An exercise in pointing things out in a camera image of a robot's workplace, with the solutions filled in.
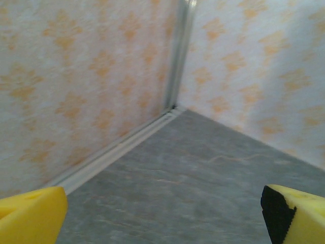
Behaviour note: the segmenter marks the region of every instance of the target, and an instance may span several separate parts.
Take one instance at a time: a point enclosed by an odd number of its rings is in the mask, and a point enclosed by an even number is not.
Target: patterned wall
[[[201,0],[180,103],[325,169],[325,2]]]
[[[174,0],[0,1],[0,197],[158,116]]]

